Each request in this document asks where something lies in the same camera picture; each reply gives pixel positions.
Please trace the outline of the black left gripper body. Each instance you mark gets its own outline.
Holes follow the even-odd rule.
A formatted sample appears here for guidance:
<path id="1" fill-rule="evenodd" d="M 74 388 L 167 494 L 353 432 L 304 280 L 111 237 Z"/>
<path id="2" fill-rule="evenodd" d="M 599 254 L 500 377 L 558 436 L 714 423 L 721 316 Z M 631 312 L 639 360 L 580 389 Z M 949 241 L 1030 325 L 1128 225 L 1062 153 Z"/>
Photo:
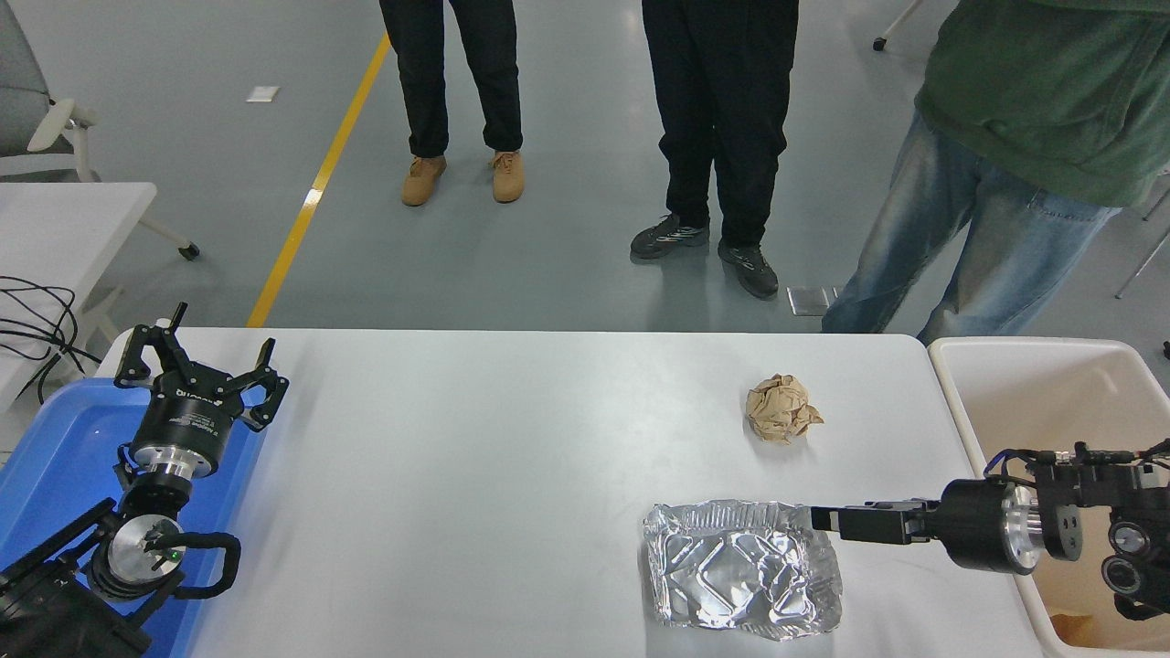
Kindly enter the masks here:
<path id="1" fill-rule="evenodd" d="M 197 467 L 218 467 L 230 425 L 243 410 L 241 393 L 229 392 L 229 377 L 156 377 L 152 398 L 129 453 L 142 467 L 167 451 L 194 455 Z"/>

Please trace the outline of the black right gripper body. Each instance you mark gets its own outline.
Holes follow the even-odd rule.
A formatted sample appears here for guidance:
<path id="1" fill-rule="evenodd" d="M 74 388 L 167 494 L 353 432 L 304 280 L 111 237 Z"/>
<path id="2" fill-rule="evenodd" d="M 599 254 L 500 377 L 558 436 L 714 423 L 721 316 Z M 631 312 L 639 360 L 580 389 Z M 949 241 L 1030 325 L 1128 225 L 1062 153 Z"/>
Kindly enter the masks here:
<path id="1" fill-rule="evenodd" d="M 1012 484 L 962 479 L 948 484 L 937 507 L 937 541 L 964 569 L 1012 573 L 1005 539 L 1005 503 Z"/>

